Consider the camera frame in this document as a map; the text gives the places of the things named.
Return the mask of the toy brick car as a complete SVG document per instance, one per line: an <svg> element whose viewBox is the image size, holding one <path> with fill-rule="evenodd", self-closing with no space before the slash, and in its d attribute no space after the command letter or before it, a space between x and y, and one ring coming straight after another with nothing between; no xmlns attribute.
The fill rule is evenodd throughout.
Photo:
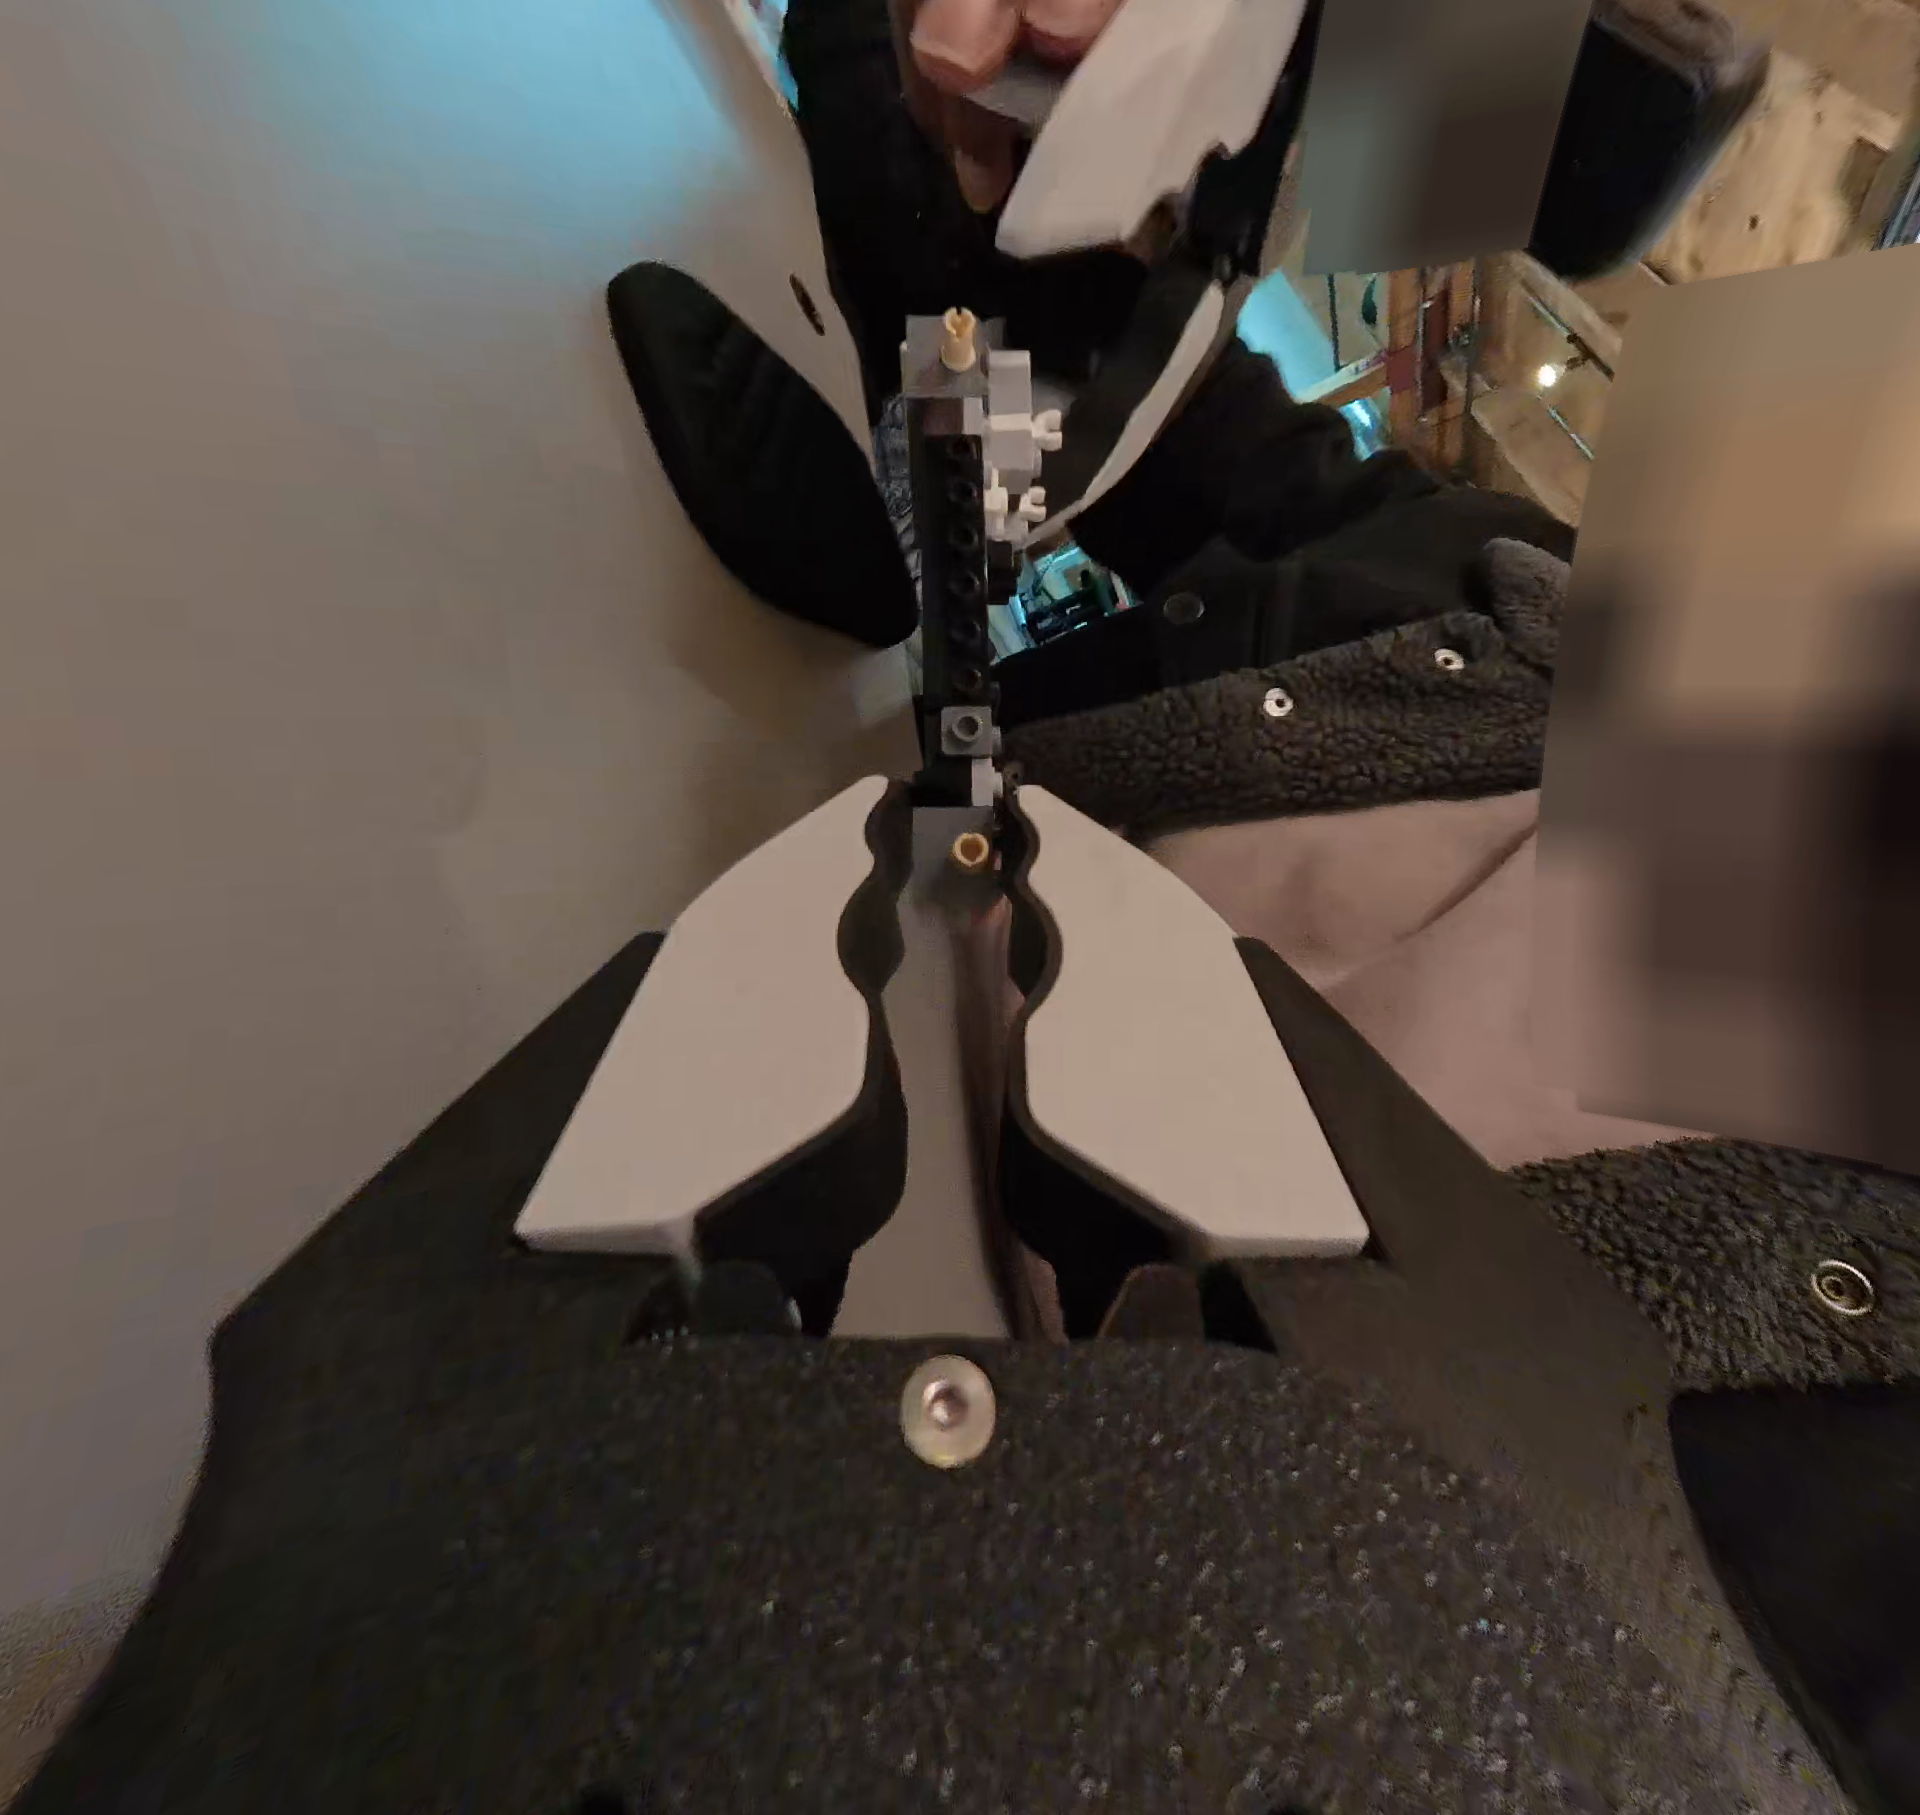
<svg viewBox="0 0 1920 1815"><path fill-rule="evenodd" d="M968 307L906 323L900 403L920 565L909 796L946 837L948 866L982 881L998 867L1010 788L992 615L1016 596L1048 517L1043 461L1063 448L1063 412L1038 401L1030 353Z"/></svg>

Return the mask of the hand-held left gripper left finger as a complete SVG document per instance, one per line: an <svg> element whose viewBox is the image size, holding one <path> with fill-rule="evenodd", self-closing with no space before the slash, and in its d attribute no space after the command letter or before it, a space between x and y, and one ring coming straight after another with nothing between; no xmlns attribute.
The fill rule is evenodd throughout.
<svg viewBox="0 0 1920 1815"><path fill-rule="evenodd" d="M838 1318L897 1213L908 1114L884 992L909 788L867 776L729 867L664 932L515 1223L552 1255L767 1269Z"/></svg>

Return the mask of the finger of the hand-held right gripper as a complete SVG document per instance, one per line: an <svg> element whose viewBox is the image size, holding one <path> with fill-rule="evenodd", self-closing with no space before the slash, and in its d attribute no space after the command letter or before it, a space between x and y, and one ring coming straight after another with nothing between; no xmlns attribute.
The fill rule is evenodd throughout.
<svg viewBox="0 0 1920 1815"><path fill-rule="evenodd" d="M1053 92L1007 71L996 108L1039 108L1001 205L996 246L1014 259L1114 246L1203 165L1258 138L1310 0L1123 0Z"/></svg>
<svg viewBox="0 0 1920 1815"><path fill-rule="evenodd" d="M1237 283L1147 283L1113 346L1083 380L1035 376L1035 401L1061 413L1063 446L1043 453L1043 543L1106 499L1189 403L1234 333Z"/></svg>

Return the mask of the person's beige garment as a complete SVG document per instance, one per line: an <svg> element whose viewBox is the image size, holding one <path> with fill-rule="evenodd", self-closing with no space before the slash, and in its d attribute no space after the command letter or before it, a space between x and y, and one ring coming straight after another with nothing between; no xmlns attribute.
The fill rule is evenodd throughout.
<svg viewBox="0 0 1920 1815"><path fill-rule="evenodd" d="M1601 1146L1538 1078L1538 793L1193 828L1149 852L1263 940L1496 1167Z"/></svg>

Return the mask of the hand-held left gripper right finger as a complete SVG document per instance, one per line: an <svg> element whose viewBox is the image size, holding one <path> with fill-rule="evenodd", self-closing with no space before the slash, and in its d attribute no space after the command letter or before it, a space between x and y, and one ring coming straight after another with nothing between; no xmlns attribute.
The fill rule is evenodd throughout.
<svg viewBox="0 0 1920 1815"><path fill-rule="evenodd" d="M1065 1321L1143 1268L1342 1261L1371 1230L1231 924L1043 786L1007 813L998 1201Z"/></svg>

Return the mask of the white desk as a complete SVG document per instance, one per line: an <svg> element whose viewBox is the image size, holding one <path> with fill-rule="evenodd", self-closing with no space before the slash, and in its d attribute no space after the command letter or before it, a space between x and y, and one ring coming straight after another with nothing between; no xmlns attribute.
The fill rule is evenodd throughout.
<svg viewBox="0 0 1920 1815"><path fill-rule="evenodd" d="M909 756L690 532L604 287L863 425L709 0L2 0L5 1614L147 1581L229 1306L635 932Z"/></svg>

